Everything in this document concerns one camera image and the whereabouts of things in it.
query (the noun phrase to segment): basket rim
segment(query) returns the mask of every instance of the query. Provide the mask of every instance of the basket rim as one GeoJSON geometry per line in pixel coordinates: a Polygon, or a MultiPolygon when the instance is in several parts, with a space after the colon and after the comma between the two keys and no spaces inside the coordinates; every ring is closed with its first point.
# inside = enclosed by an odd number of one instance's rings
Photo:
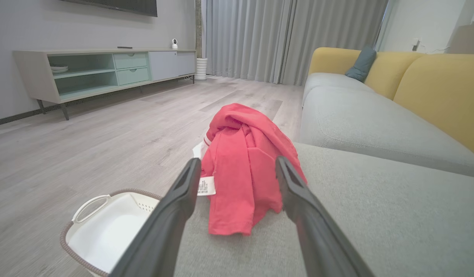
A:
{"type": "MultiPolygon", "coordinates": [[[[141,189],[121,189],[121,190],[118,190],[118,191],[114,191],[113,193],[110,193],[109,195],[110,196],[115,196],[117,194],[121,194],[121,193],[126,193],[126,192],[133,192],[133,193],[139,193],[139,194],[142,194],[142,195],[146,195],[148,197],[151,197],[151,198],[155,198],[156,200],[161,200],[163,197],[155,194],[155,193],[151,193],[151,192],[148,192],[148,191],[144,191],[144,190],[141,190],[141,189]]],[[[86,268],[87,270],[95,273],[95,274],[98,274],[100,275],[101,277],[108,277],[108,273],[99,269],[98,267],[92,265],[91,263],[88,263],[86,260],[84,260],[82,257],[80,257],[71,247],[69,247],[69,245],[67,244],[66,242],[66,234],[67,232],[69,231],[69,229],[74,225],[73,221],[69,221],[66,226],[64,227],[64,229],[62,230],[61,234],[60,234],[60,245],[62,247],[62,249],[64,249],[68,254],[69,256],[71,256],[73,259],[75,259],[80,265],[82,265],[84,268],[86,268]]]]}

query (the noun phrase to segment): pillow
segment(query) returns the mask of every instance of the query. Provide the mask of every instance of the pillow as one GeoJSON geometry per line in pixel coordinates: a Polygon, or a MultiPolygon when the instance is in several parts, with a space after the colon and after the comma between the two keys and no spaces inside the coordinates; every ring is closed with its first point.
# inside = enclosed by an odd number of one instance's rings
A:
{"type": "Polygon", "coordinates": [[[360,52],[360,55],[358,55],[353,68],[350,68],[345,75],[362,83],[365,82],[376,56],[377,52],[375,52],[374,49],[365,46],[362,52],[360,52]]]}

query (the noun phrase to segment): curtain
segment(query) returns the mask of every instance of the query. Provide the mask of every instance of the curtain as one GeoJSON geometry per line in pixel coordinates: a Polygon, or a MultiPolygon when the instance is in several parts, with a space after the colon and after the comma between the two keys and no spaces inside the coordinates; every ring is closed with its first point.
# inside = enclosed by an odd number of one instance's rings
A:
{"type": "Polygon", "coordinates": [[[302,85],[318,47],[373,47],[388,0],[296,0],[280,83],[302,85]]]}
{"type": "Polygon", "coordinates": [[[318,47],[374,46],[388,0],[207,0],[207,74],[302,85],[318,47]]]}
{"type": "Polygon", "coordinates": [[[291,0],[208,0],[207,74],[279,81],[291,0]]]}

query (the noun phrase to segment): baseboard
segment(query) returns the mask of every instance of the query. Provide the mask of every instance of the baseboard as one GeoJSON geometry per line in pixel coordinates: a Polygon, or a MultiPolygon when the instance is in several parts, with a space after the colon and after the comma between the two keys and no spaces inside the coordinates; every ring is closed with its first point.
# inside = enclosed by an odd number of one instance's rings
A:
{"type": "MultiPolygon", "coordinates": [[[[60,106],[59,105],[52,105],[52,106],[45,107],[45,112],[50,112],[54,109],[60,109],[60,106]]],[[[20,119],[23,119],[23,118],[26,118],[26,117],[31,117],[31,116],[34,116],[34,115],[38,115],[38,114],[41,114],[41,113],[42,113],[41,109],[36,109],[36,110],[29,111],[29,112],[24,112],[24,113],[21,113],[21,114],[1,118],[0,119],[0,125],[5,124],[5,123],[9,123],[11,121],[20,120],[20,119]]]]}

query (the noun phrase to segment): yellow backrest cushion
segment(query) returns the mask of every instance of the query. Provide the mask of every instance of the yellow backrest cushion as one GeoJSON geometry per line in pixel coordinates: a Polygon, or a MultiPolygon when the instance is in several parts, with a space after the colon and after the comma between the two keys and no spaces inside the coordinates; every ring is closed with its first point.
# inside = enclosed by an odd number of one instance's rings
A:
{"type": "Polygon", "coordinates": [[[312,54],[309,75],[316,72],[345,74],[360,55],[360,50],[320,47],[312,54]]]}
{"type": "Polygon", "coordinates": [[[474,152],[474,55],[418,58],[404,73],[394,102],[474,152]]]}
{"type": "Polygon", "coordinates": [[[393,99],[404,72],[422,53],[379,52],[365,84],[380,95],[393,99]]]}

